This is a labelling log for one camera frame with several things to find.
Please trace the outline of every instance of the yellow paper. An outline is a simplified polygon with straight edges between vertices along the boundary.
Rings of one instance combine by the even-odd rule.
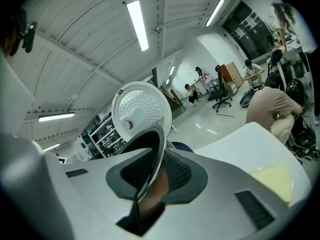
[[[291,176],[287,164],[262,169],[252,173],[251,176],[276,193],[287,204],[292,201]]]

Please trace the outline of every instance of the dark window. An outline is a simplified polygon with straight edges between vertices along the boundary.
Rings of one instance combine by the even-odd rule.
[[[244,2],[233,11],[223,28],[229,32],[246,56],[253,60],[271,51],[266,37],[271,35],[266,24]]]

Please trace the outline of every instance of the woman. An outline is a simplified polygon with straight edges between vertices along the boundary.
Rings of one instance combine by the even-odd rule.
[[[275,27],[280,33],[283,45],[280,48],[282,53],[287,52],[285,30],[292,30],[299,39],[303,52],[306,54],[313,82],[314,112],[312,113],[312,117],[313,123],[318,126],[320,121],[320,85],[316,84],[315,81],[318,67],[317,59],[320,58],[320,52],[317,42],[303,16],[291,5],[287,3],[273,3],[271,13],[274,18]]]
[[[197,91],[192,87],[190,86],[189,84],[186,84],[184,86],[184,88],[189,92],[189,102],[191,102],[194,106],[196,105],[196,101],[199,102],[201,101],[201,99],[198,97],[198,93]]]
[[[212,77],[209,75],[209,73],[205,72],[204,70],[201,70],[198,66],[195,68],[195,71],[198,73],[199,78],[202,79],[206,84],[206,90],[209,93],[211,88],[214,87]]]

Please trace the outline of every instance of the black slot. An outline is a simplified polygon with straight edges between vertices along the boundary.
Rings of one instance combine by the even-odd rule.
[[[235,196],[254,223],[257,230],[263,229],[275,220],[250,191],[246,190],[235,193]]]
[[[86,173],[88,173],[88,171],[82,168],[82,169],[67,171],[65,174],[67,175],[68,178],[71,178],[71,177],[79,176]]]

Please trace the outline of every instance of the person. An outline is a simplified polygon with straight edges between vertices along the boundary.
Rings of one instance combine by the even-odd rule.
[[[15,74],[7,61],[18,49],[24,49],[27,41],[23,39],[21,26],[27,25],[20,17],[21,9],[6,11],[0,26],[0,133],[18,133],[34,97]]]
[[[206,71],[202,70],[200,67],[196,67],[195,71],[198,73],[199,75],[199,79],[202,79],[204,81],[204,83],[206,84],[206,90],[209,93],[211,88],[214,87],[214,83],[213,83],[213,79],[210,76],[209,73],[207,73]]]
[[[196,105],[196,102],[201,101],[201,99],[198,97],[197,91],[192,86],[190,86],[189,84],[186,84],[184,88],[189,93],[189,98],[188,98],[189,102],[191,102],[194,106]]]
[[[314,111],[312,113],[313,123],[318,126],[320,124],[320,85],[316,83],[316,75],[318,70],[318,58],[320,51],[316,40],[314,39],[308,24],[303,16],[288,3],[273,3],[271,6],[271,14],[274,19],[275,28],[278,29],[281,37],[282,53],[287,52],[287,43],[285,30],[291,29],[301,43],[302,51],[306,54],[311,72],[311,82],[313,83],[314,95]]]
[[[258,80],[260,84],[263,84],[261,74],[265,72],[265,70],[257,64],[251,62],[250,59],[246,59],[244,61],[244,77],[242,78],[243,81],[248,81],[250,86],[254,86],[254,81]]]
[[[267,77],[265,87],[253,95],[246,113],[246,124],[258,123],[285,144],[294,126],[293,115],[302,111],[302,107],[284,92],[280,74],[274,72]]]

